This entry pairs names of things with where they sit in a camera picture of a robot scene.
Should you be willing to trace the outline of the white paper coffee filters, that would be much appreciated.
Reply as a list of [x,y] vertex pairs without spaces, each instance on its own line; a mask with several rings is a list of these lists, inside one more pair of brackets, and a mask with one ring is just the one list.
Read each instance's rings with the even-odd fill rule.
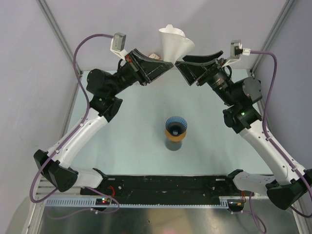
[[153,53],[153,54],[149,55],[149,58],[151,58],[151,59],[157,59],[157,60],[160,60],[160,59],[161,59],[161,57],[160,57],[160,56],[158,56],[158,55],[157,55],[157,54],[155,54],[155,53]]

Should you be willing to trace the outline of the single white paper filter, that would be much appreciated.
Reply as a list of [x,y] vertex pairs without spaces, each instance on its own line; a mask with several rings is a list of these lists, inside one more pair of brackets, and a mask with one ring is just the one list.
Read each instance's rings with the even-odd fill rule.
[[164,28],[160,28],[160,43],[162,47],[163,60],[175,63],[179,58],[188,55],[195,49],[192,40],[185,36],[185,33],[173,25],[168,24]]

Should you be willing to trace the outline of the blue glass dripper cone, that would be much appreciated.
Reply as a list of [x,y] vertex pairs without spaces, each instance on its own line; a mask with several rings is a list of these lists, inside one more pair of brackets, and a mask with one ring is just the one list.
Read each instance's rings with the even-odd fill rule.
[[170,117],[165,123],[166,130],[174,137],[185,133],[187,126],[186,120],[179,116]]

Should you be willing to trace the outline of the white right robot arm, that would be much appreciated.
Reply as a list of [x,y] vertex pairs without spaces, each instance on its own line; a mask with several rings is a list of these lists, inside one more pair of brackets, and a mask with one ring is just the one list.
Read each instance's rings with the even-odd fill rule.
[[266,195],[278,208],[290,208],[302,195],[311,191],[312,171],[294,160],[264,125],[253,105],[262,99],[261,84],[254,77],[234,82],[232,71],[222,51],[210,56],[185,56],[175,66],[189,85],[208,84],[228,106],[224,122],[245,139],[270,168],[272,175],[250,174],[235,170],[227,178],[228,194],[241,191]]

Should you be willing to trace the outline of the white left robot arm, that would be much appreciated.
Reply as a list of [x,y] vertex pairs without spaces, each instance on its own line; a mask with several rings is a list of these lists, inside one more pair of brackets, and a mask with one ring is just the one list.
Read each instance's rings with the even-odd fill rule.
[[147,57],[137,49],[124,58],[125,63],[114,74],[100,69],[88,73],[86,89],[93,98],[86,114],[58,143],[47,151],[37,150],[34,154],[41,175],[60,192],[73,186],[91,187],[98,195],[108,190],[108,182],[100,170],[75,169],[71,166],[74,158],[92,136],[115,117],[123,102],[117,94],[136,82],[145,86],[174,66],[170,61]]

